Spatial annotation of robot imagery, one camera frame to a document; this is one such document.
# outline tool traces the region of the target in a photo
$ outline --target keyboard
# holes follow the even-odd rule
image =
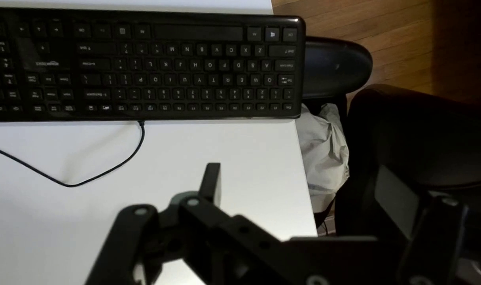
[[[295,16],[0,8],[0,121],[298,118]]]

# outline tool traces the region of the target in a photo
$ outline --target white desk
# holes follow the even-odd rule
[[[0,284],[84,284],[122,208],[151,203],[163,211],[176,194],[200,187],[209,162],[222,164],[224,211],[280,240],[317,235],[293,121],[146,129],[129,165],[81,189],[62,189],[0,157]],[[67,183],[111,168],[138,138],[135,122],[0,124],[2,149]],[[159,284],[200,282],[178,262],[165,267]]]

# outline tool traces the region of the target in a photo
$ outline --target black cable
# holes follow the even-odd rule
[[[100,175],[97,175],[97,176],[94,176],[94,178],[89,178],[89,179],[86,179],[86,181],[83,181],[83,183],[78,183],[78,184],[67,184],[67,183],[62,183],[62,181],[59,181],[59,179],[56,179],[56,178],[46,175],[45,172],[42,172],[42,170],[32,167],[30,164],[27,164],[27,162],[24,162],[24,160],[21,160],[21,159],[18,159],[18,157],[15,157],[15,156],[12,156],[12,154],[2,151],[2,149],[0,149],[0,156],[15,160],[16,164],[19,164],[19,165],[23,165],[23,167],[26,167],[26,168],[35,172],[37,175],[40,175],[40,176],[43,176],[43,178],[53,181],[54,184],[59,184],[59,186],[68,187],[68,189],[75,189],[75,187],[81,187],[81,186],[84,186],[84,184],[89,184],[89,183],[92,183],[92,181],[97,181],[97,179],[103,178],[103,176],[106,176],[106,175],[116,172],[118,168],[127,165],[127,164],[140,153],[140,149],[141,149],[141,146],[143,146],[143,143],[144,143],[144,138],[146,138],[146,129],[144,129],[144,122],[143,122],[143,121],[138,121],[138,122],[140,122],[140,127],[141,127],[141,140],[140,140],[138,146],[135,148],[135,151],[132,153],[132,156],[127,157],[127,159],[125,159],[124,162],[121,162],[119,165],[113,167],[111,170],[106,170],[106,172],[103,172],[103,173],[100,173]]]

